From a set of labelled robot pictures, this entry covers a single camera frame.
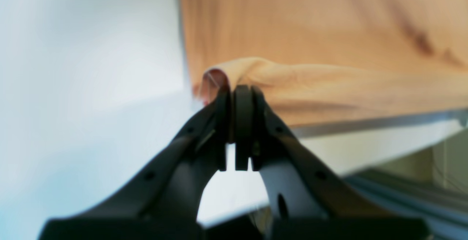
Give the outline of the left gripper black left finger side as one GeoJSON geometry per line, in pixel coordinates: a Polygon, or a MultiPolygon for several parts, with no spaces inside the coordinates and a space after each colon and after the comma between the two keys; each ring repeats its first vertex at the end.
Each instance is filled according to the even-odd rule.
{"type": "Polygon", "coordinates": [[[197,112],[120,190],[70,218],[49,220],[41,240],[204,240],[197,223],[204,188],[227,169],[230,92],[197,112]]]}

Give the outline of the left gripper black right finger side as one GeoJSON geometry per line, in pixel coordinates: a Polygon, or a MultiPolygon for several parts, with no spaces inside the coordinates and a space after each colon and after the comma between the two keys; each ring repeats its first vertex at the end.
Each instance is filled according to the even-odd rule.
{"type": "Polygon", "coordinates": [[[258,87],[234,91],[235,168],[251,162],[266,187],[268,240],[430,240],[420,218],[371,203],[304,147],[271,110],[258,87]]]}

